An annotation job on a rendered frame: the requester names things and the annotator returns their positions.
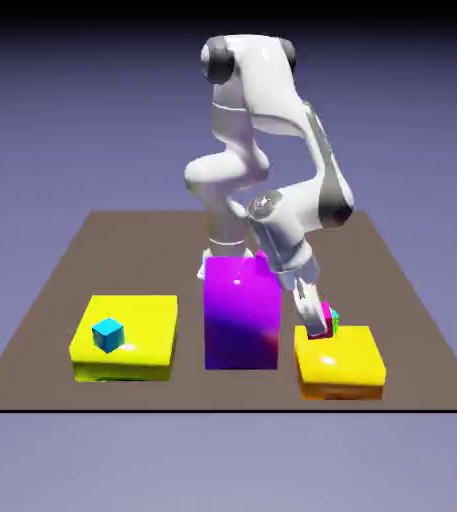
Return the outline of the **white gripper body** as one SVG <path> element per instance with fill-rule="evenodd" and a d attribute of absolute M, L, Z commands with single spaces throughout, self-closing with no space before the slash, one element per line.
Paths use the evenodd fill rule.
<path fill-rule="evenodd" d="M 327 331 L 327 323 L 316 284 L 295 276 L 293 298 L 308 336 L 317 337 L 324 334 Z"/>

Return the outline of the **small cyan cube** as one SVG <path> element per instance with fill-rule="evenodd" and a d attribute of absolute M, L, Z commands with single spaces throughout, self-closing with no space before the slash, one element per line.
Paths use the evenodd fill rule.
<path fill-rule="evenodd" d="M 92 326 L 94 344 L 105 353 L 111 353 L 125 343 L 124 326 L 108 317 Z"/>

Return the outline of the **large yellow-orange box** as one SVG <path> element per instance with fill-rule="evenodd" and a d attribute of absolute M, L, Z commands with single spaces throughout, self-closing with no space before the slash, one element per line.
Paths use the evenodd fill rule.
<path fill-rule="evenodd" d="M 386 367 L 367 326 L 341 326 L 329 338 L 294 331 L 301 396 L 307 400 L 379 400 Z"/>

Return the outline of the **large purple box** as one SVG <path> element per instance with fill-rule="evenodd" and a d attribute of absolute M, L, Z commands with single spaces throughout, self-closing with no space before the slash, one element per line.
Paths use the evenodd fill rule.
<path fill-rule="evenodd" d="M 256 272 L 252 257 L 211 257 L 203 282 L 207 370 L 275 370 L 282 289 L 276 275 Z"/>

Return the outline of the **large yellow box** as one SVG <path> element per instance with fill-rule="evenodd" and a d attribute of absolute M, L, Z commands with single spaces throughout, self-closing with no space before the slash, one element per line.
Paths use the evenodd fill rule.
<path fill-rule="evenodd" d="M 108 317 L 124 326 L 125 335 L 111 353 L 99 349 L 92 336 L 92 326 Z M 75 380 L 169 380 L 177 318 L 174 295 L 93 295 L 69 345 Z"/>

